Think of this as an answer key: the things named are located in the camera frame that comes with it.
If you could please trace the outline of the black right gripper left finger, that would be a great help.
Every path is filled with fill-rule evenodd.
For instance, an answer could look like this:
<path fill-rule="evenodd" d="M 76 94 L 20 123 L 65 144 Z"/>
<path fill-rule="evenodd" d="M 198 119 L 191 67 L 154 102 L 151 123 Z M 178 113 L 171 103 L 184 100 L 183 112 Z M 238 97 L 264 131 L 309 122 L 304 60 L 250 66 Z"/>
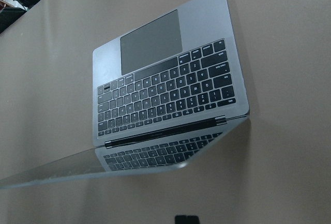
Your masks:
<path fill-rule="evenodd" d="M 175 216 L 175 224 L 186 224 L 187 216 L 186 215 L 176 215 Z"/>

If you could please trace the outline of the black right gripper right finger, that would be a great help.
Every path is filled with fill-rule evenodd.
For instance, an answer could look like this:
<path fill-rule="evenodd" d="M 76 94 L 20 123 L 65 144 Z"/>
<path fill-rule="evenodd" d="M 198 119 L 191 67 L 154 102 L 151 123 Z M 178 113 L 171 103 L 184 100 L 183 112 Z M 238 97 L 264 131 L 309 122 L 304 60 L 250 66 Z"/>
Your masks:
<path fill-rule="evenodd" d="M 200 224 L 199 217 L 196 215 L 188 215 L 187 224 Z"/>

